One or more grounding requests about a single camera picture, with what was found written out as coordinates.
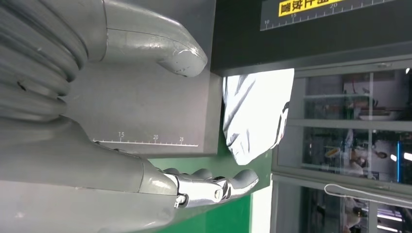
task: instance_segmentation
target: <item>yellow label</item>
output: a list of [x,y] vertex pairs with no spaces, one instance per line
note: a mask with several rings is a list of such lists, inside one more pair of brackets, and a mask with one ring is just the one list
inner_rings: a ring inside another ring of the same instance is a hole
[[287,16],[301,11],[307,11],[320,6],[331,5],[343,0],[286,0],[279,3],[279,17]]

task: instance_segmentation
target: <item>robotic hand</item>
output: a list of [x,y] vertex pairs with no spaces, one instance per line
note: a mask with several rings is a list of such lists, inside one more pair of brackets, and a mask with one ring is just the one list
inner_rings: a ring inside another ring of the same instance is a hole
[[190,208],[225,203],[249,192],[259,181],[253,170],[243,170],[234,178],[212,177],[207,169],[200,169],[192,175],[179,173],[174,168],[164,170],[166,176],[177,186],[175,208]]
[[135,232],[255,186],[251,170],[234,178],[161,171],[91,142],[61,116],[58,96],[86,62],[139,59],[188,77],[207,63],[180,23],[130,1],[0,1],[0,232]]

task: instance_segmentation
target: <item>ruler scale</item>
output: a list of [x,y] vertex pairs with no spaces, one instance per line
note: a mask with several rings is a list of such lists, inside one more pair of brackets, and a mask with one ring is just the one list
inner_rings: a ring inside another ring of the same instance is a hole
[[394,0],[265,0],[262,2],[260,30],[358,10]]
[[113,140],[96,140],[93,138],[93,142],[99,143],[112,143],[112,144],[133,144],[133,145],[151,145],[151,146],[172,146],[172,147],[198,147],[199,145],[183,144],[183,143],[162,143],[162,142],[137,142],[137,141],[113,141]]

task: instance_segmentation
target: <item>white fabric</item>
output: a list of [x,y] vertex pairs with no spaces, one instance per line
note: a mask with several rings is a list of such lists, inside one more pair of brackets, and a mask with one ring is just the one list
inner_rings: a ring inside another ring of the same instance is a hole
[[293,76],[294,69],[284,69],[224,78],[223,132],[239,165],[248,164],[279,144]]

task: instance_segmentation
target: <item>gray metal panel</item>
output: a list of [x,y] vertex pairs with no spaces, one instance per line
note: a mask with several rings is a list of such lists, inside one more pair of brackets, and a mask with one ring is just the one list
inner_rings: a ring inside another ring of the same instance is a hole
[[[366,178],[342,176],[333,173],[325,173],[320,171],[304,170],[300,168],[283,166],[276,167],[273,173],[274,175],[293,178],[303,183],[316,182],[322,183],[323,185],[334,183],[350,189],[357,189],[372,194],[391,197],[393,199],[387,200],[387,202],[392,203],[393,205],[401,204],[397,200],[407,200],[409,202],[411,201],[411,189],[408,185],[405,184],[382,182]],[[334,187],[331,187],[330,189],[332,190],[331,192],[337,191],[337,189]],[[346,193],[354,194],[351,191],[346,191],[345,194]],[[382,198],[377,197],[371,199],[383,200]],[[411,208],[410,203],[403,204],[408,205],[408,208]]]
[[364,48],[344,52],[335,52],[310,57],[300,57],[274,63],[256,64],[247,67],[238,67],[225,70],[216,70],[221,76],[233,76],[241,74],[251,74],[278,69],[311,69],[311,67],[339,66],[340,64],[359,64],[364,61],[379,62],[388,61],[388,58],[401,60],[410,59],[412,54],[412,42],[404,42],[387,46]]
[[[300,177],[296,176],[289,176],[286,174],[277,173],[273,176],[274,181],[281,182],[281,183],[288,183],[297,186],[304,186],[309,188],[315,188],[324,190],[325,185],[328,184],[327,191],[331,194],[340,194],[340,195],[347,195],[358,199],[368,199],[373,200],[378,203],[385,203],[389,205],[401,206],[404,208],[411,208],[411,196],[409,195],[401,195],[394,190],[390,191],[383,191],[383,190],[374,190],[367,186],[369,183],[367,179],[364,179],[365,185],[363,186],[356,186],[353,184],[343,184],[342,182],[331,182],[328,180],[323,179],[311,179],[305,178],[301,179]],[[346,189],[342,189],[338,186],[331,185],[331,184],[338,184]]]
[[279,201],[279,182],[273,182],[272,188],[272,209],[271,209],[271,227],[270,233],[276,233],[277,216],[278,216],[278,201]]
[[379,72],[384,70],[405,69],[412,66],[412,55],[372,59],[362,62],[335,64],[334,66],[309,67],[295,71],[295,78],[313,76],[342,75],[351,73]]
[[333,129],[412,131],[408,121],[288,119],[288,126]]
[[299,218],[302,213],[301,208],[301,187],[296,185],[290,185],[289,183],[280,183],[274,181],[273,192],[277,197],[273,197],[272,200],[276,200],[275,205],[272,205],[271,224],[275,222],[275,225],[271,225],[271,233],[300,233],[302,232],[299,224]]
[[376,214],[378,213],[378,204],[376,202],[370,201],[368,212],[368,233],[377,233],[378,215]]
[[[211,56],[215,1],[133,1],[182,23]],[[198,145],[197,147],[103,144],[151,157],[205,156],[218,146],[222,80],[171,74],[156,63],[87,64],[65,98],[67,116],[78,121],[90,139]]]

